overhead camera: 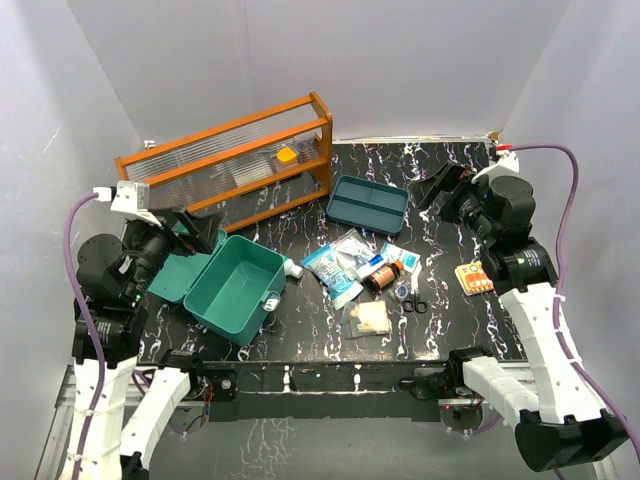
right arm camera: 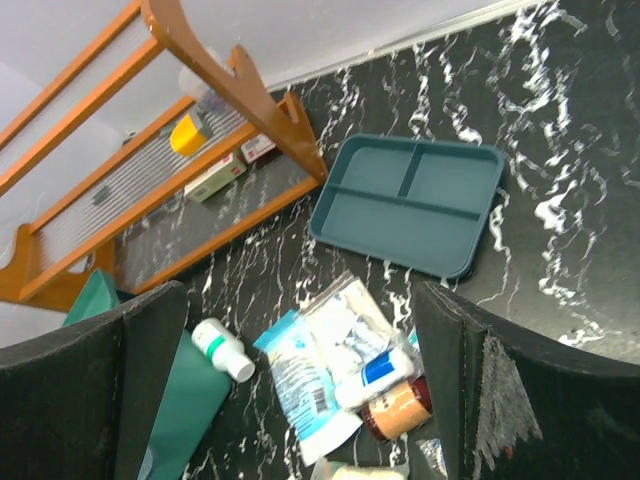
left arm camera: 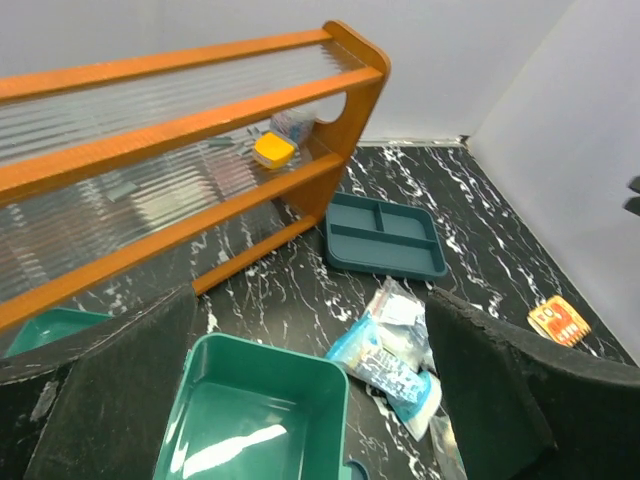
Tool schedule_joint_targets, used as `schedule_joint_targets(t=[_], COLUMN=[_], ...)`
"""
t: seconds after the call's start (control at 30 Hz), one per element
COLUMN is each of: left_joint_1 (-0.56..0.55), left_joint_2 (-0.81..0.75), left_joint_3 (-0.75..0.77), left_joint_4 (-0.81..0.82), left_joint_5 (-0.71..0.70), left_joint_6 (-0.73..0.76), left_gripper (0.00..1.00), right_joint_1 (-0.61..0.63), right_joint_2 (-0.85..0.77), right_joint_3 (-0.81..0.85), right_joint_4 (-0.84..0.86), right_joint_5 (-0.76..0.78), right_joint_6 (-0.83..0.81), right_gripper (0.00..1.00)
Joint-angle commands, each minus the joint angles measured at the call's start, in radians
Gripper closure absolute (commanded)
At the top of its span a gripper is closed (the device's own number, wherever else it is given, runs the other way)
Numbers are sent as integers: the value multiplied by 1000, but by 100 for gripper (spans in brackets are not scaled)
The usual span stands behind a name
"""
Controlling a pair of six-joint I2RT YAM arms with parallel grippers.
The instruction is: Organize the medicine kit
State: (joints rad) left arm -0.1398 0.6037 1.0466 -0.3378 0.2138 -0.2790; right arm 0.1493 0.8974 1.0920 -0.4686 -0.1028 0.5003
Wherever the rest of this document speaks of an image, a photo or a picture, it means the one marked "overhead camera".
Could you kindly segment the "white green-labelled bottle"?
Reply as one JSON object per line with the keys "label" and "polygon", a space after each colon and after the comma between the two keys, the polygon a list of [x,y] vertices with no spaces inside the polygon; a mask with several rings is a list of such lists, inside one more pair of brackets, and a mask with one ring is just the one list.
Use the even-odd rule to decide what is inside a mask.
{"label": "white green-labelled bottle", "polygon": [[299,280],[302,277],[304,269],[300,265],[296,264],[292,259],[284,257],[283,266],[286,276],[293,277],[296,280]]}

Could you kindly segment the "brown medicine bottle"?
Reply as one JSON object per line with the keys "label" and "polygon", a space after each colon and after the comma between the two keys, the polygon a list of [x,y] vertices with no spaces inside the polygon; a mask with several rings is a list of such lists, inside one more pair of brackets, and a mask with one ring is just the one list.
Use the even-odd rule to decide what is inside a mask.
{"label": "brown medicine bottle", "polygon": [[404,270],[400,260],[385,264],[364,279],[364,284],[373,291],[381,291],[395,282]]}

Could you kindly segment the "blue cotton swab packet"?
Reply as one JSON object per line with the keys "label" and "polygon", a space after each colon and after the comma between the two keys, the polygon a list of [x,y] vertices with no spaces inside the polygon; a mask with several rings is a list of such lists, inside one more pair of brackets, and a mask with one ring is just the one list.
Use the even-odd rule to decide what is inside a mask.
{"label": "blue cotton swab packet", "polygon": [[353,301],[363,286],[349,278],[337,261],[336,251],[326,244],[302,260],[302,266],[310,270],[326,287],[336,310]]}

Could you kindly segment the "clear bag cotton balls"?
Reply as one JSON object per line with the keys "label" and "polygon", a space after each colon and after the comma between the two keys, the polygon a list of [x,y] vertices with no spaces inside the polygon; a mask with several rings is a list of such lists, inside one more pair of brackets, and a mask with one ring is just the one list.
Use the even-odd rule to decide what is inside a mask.
{"label": "clear bag cotton balls", "polygon": [[342,312],[342,333],[346,339],[387,335],[391,330],[386,302],[348,302]]}

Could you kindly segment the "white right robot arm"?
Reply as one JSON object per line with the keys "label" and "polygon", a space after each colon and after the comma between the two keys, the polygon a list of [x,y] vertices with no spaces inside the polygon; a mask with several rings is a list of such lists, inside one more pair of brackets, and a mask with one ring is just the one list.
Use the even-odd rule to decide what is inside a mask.
{"label": "white right robot arm", "polygon": [[533,376],[529,389],[483,347],[450,352],[445,369],[417,388],[483,397],[514,432],[519,453],[535,472],[598,462],[630,440],[621,414],[579,369],[561,311],[560,279],[546,249],[530,234],[536,202],[525,180],[475,173],[454,162],[410,186],[425,210],[446,199],[438,216],[463,225],[481,246],[481,264],[513,320]]}

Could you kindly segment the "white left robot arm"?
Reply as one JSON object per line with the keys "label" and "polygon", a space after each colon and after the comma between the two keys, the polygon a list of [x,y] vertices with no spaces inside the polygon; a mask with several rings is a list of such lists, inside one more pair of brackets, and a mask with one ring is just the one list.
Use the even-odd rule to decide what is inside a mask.
{"label": "white left robot arm", "polygon": [[185,208],[124,211],[122,237],[95,235],[71,248],[79,200],[65,221],[63,255],[75,294],[72,358],[74,416],[63,479],[147,479],[150,463],[176,407],[200,396],[207,376],[199,355],[170,350],[161,358],[131,418],[124,417],[129,384],[148,320],[142,306],[171,255],[213,252],[221,217],[198,217]]}

